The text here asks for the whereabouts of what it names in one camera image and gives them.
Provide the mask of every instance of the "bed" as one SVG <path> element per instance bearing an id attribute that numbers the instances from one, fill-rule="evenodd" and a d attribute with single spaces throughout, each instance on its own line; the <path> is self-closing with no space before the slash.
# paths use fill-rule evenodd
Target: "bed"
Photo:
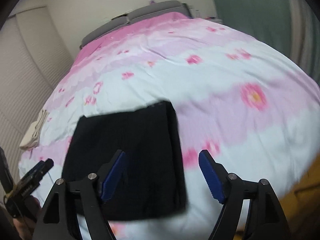
<path id="1" fill-rule="evenodd" d="M 191 19 L 180 11 L 185 6 L 174 3 L 180 6 L 133 11 L 124 25 L 118 20 L 119 28 L 100 29 L 83 42 L 70 72 L 44 105 L 50 114 L 39 147 L 24 152 L 19 163 L 23 176 L 39 160 L 54 160 L 34 192 L 43 205 L 61 176 L 81 116 L 171 101 L 179 122 L 187 210 L 160 220 L 111 222 L 117 239 L 208 238 L 222 206 L 199 169 L 202 149 L 242 179 L 268 179 L 279 198 L 300 181 L 320 149 L 318 85 L 266 44 Z M 238 229 L 248 206 L 245 201 Z M 84 218 L 78 219 L 83 238 L 90 239 Z"/>

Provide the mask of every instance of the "pink flower pattern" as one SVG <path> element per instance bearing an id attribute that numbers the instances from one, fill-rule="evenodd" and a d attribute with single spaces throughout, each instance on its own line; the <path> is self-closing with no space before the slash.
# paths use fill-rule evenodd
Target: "pink flower pattern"
<path id="1" fill-rule="evenodd" d="M 210 32 L 213 32 L 213 33 L 217 31 L 217 29 L 212 28 L 212 27 L 207 27 L 207 30 Z"/>
<path id="2" fill-rule="evenodd" d="M 244 59 L 250 59 L 252 56 L 250 53 L 248 53 L 244 49 L 236 49 L 236 51 L 239 52 Z"/>
<path id="3" fill-rule="evenodd" d="M 152 62 L 152 61 L 148 61 L 148 65 L 149 65 L 149 67 L 153 67 L 154 66 L 154 62 Z"/>
<path id="4" fill-rule="evenodd" d="M 232 60 L 239 59 L 239 56 L 237 54 L 226 54 L 226 56 Z"/>
<path id="5" fill-rule="evenodd" d="M 119 224 L 119 223 L 109 223 L 110 228 L 113 232 L 113 234 L 116 237 L 123 237 L 125 236 L 124 234 L 124 229 L 125 229 L 125 225 Z"/>
<path id="6" fill-rule="evenodd" d="M 101 87 L 103 86 L 103 82 L 98 82 L 95 84 L 95 86 L 93 87 L 93 94 L 97 95 L 100 92 Z"/>
<path id="7" fill-rule="evenodd" d="M 241 87 L 240 93 L 242 101 L 247 106 L 259 111 L 268 107 L 266 96 L 259 85 L 247 83 Z"/>
<path id="8" fill-rule="evenodd" d="M 87 96 L 85 98 L 85 102 L 84 102 L 84 105 L 87 106 L 87 105 L 92 105 L 94 106 L 95 104 L 97 103 L 97 99 L 93 96 Z"/>
<path id="9" fill-rule="evenodd" d="M 218 142 L 215 142 L 211 139 L 205 142 L 205 145 L 202 147 L 203 150 L 208 150 L 212 157 L 215 157 L 220 153 L 220 145 Z"/>
<path id="10" fill-rule="evenodd" d="M 122 80 L 125 80 L 125 79 L 128 79 L 128 78 L 131 78 L 134 76 L 134 73 L 132 72 L 125 72 L 125 73 L 122 73 Z"/>
<path id="11" fill-rule="evenodd" d="M 75 99 L 75 97 L 72 97 L 72 98 L 66 103 L 66 107 L 68 107 L 68 106 L 72 103 L 73 99 Z"/>
<path id="12" fill-rule="evenodd" d="M 250 59 L 252 57 L 252 55 L 245 51 L 244 49 L 235 49 L 235 51 L 238 53 L 238 54 L 229 54 L 227 53 L 226 56 L 229 58 L 229 59 L 240 59 L 240 57 L 242 57 L 243 59 Z"/>
<path id="13" fill-rule="evenodd" d="M 186 61 L 191 65 L 201 63 L 202 59 L 197 55 L 191 55 L 189 58 L 186 59 Z"/>
<path id="14" fill-rule="evenodd" d="M 194 148 L 189 148 L 182 153 L 182 162 L 184 167 L 194 166 L 198 162 L 198 152 Z"/>

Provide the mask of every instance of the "black cloth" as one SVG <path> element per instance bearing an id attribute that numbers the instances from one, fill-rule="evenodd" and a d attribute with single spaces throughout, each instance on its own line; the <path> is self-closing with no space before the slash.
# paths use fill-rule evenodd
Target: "black cloth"
<path id="1" fill-rule="evenodd" d="M 159 218 L 185 209 L 178 123 L 170 102 L 134 112 L 81 117 L 62 177 L 83 179 L 109 162 L 118 149 L 128 153 L 129 164 L 112 199 L 101 206 L 105 219 Z M 82 213 L 79 203 L 77 210 Z"/>

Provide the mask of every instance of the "silver bolt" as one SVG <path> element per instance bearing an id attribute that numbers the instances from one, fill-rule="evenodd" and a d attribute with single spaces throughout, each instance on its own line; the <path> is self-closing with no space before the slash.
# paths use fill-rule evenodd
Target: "silver bolt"
<path id="1" fill-rule="evenodd" d="M 95 173 L 90 173 L 88 175 L 88 179 L 95 179 L 96 177 L 97 177 L 97 174 L 95 174 Z"/>
<path id="2" fill-rule="evenodd" d="M 229 173 L 228 177 L 229 177 L 230 179 L 236 179 L 236 178 L 237 178 L 237 175 L 234 174 L 234 173 Z"/>
<path id="3" fill-rule="evenodd" d="M 56 180 L 57 185 L 61 185 L 64 182 L 64 179 L 60 178 Z"/>
<path id="4" fill-rule="evenodd" d="M 261 183 L 262 183 L 263 185 L 268 185 L 268 184 L 269 184 L 269 181 L 266 180 L 266 179 L 262 179 L 262 180 L 261 180 Z"/>

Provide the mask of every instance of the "folded white cloth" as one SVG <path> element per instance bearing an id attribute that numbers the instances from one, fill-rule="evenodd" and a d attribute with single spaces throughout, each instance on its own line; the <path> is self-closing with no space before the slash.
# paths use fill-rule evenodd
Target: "folded white cloth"
<path id="1" fill-rule="evenodd" d="M 26 134 L 24 135 L 20 143 L 20 149 L 28 150 L 39 145 L 40 132 L 48 115 L 49 112 L 47 110 L 41 109 L 37 121 L 33 122 L 29 126 Z"/>

